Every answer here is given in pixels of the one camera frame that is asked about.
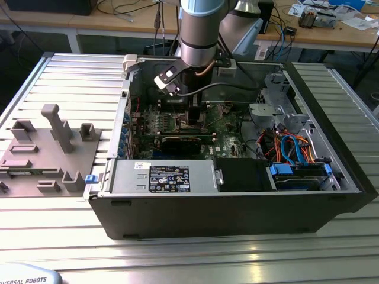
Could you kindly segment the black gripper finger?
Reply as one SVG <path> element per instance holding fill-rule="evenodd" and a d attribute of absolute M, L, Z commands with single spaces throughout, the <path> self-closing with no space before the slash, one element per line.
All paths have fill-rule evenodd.
<path fill-rule="evenodd" d="M 203 93 L 199 92 L 191 95 L 188 100 L 188 122 L 189 124 L 196 124 L 200 118 L 201 111 L 203 110 Z"/>

